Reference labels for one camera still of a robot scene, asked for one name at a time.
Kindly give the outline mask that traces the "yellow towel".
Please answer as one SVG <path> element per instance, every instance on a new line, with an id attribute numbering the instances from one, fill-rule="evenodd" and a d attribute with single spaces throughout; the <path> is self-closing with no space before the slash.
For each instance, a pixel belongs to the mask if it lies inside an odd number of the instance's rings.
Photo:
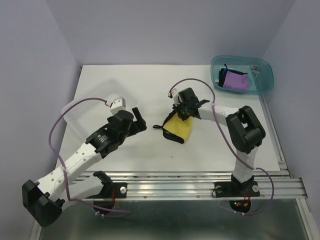
<path id="1" fill-rule="evenodd" d="M 155 124 L 154 129 L 161 129 L 165 139 L 184 144 L 193 129 L 193 118 L 187 120 L 179 118 L 178 113 L 174 110 L 166 117 L 162 125 Z"/>

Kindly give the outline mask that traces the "blue and black towel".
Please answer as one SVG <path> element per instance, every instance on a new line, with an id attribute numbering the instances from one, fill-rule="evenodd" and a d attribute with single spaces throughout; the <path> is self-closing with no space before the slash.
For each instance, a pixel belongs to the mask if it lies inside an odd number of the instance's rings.
<path id="1" fill-rule="evenodd" d="M 227 73 L 229 69 L 226 64 L 224 64 L 224 68 L 221 68 L 218 73 L 218 86 L 222 88 L 227 88 L 229 85 L 227 83 Z"/>

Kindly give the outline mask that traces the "purple and grey towel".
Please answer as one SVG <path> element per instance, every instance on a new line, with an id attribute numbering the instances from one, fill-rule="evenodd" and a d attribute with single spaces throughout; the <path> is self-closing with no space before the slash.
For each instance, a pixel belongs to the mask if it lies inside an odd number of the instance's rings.
<path id="1" fill-rule="evenodd" d="M 248 74 L 234 70 L 226 70 L 225 73 L 222 74 L 221 84 L 223 88 L 247 90 Z"/>

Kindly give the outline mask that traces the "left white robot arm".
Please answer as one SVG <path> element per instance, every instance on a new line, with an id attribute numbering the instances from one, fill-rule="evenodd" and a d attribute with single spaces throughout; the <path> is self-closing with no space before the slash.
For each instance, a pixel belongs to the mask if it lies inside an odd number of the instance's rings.
<path id="1" fill-rule="evenodd" d="M 137 107 L 132 111 L 119 110 L 107 121 L 59 167 L 37 181 L 29 179 L 22 185 L 22 204 L 41 227 L 48 227 L 60 217 L 67 202 L 62 193 L 68 192 L 72 181 L 116 151 L 126 138 L 147 129 Z"/>

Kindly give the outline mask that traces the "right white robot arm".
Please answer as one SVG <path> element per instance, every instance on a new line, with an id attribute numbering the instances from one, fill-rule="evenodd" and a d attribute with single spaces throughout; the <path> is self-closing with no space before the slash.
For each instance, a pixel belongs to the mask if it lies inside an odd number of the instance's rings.
<path id="1" fill-rule="evenodd" d="M 219 183 L 219 190 L 242 195 L 254 184 L 254 162 L 258 147 L 266 132 L 251 107 L 232 108 L 214 104 L 207 99 L 199 100 L 192 88 L 172 89 L 168 96 L 173 99 L 172 108 L 178 117 L 215 122 L 224 141 L 236 158 L 230 182 Z"/>

